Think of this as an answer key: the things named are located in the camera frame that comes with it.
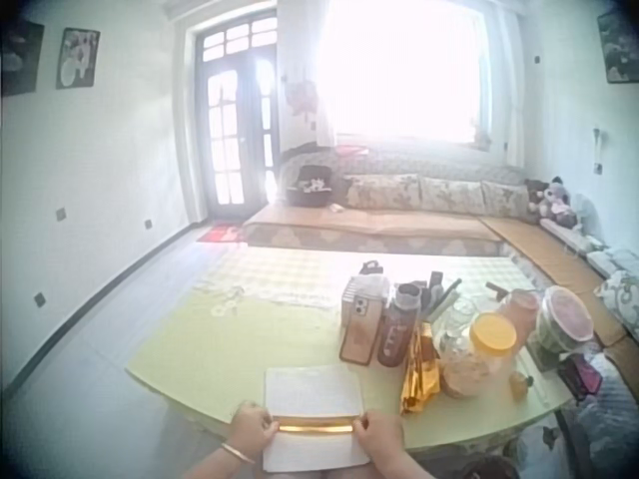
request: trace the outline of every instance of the hand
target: hand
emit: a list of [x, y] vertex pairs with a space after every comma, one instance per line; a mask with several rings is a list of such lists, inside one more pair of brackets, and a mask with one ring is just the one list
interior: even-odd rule
[[396, 415], [369, 411], [352, 425], [355, 437], [378, 469], [404, 454], [403, 427]]
[[251, 459], [256, 459], [271, 443], [280, 424], [255, 402], [244, 402], [231, 421], [227, 444]]

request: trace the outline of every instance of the brown bottle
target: brown bottle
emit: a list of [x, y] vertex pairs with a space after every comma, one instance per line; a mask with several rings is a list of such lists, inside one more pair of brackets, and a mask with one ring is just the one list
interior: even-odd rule
[[377, 360], [386, 367], [403, 363], [415, 326], [421, 289], [415, 284], [401, 284], [386, 312]]

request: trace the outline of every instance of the stuffed animal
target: stuffed animal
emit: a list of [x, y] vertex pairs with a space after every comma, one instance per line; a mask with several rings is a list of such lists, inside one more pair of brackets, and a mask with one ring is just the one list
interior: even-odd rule
[[539, 213], [539, 204], [544, 198], [543, 192], [550, 184], [539, 180], [526, 180], [524, 184], [528, 189], [528, 210], [531, 213]]
[[549, 218], [564, 228], [572, 230], [577, 226], [577, 214], [570, 208], [570, 196], [559, 177], [543, 192], [543, 200], [539, 203], [539, 214]]

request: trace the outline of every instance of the red mat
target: red mat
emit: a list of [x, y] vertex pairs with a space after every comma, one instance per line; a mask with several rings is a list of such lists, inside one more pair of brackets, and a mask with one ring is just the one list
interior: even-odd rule
[[198, 239], [198, 242], [244, 242], [242, 226], [217, 225]]

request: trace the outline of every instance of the table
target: table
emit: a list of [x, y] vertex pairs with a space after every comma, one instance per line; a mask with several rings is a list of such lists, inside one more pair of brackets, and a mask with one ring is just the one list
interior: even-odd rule
[[[531, 289], [507, 257], [453, 257], [308, 251], [248, 247], [207, 273], [138, 351], [128, 371], [215, 434], [225, 436], [238, 404], [263, 402], [268, 367], [338, 363], [339, 298], [351, 274], [377, 259], [396, 281], [444, 271], [444, 284], [461, 277], [460, 292], [483, 295], [491, 280]], [[399, 411], [403, 367], [348, 366], [360, 381], [366, 409]], [[540, 373], [523, 349], [516, 367], [534, 378], [525, 401], [508, 386], [473, 399], [435, 396], [420, 414], [404, 417], [411, 453], [521, 428], [571, 396], [554, 372]]]

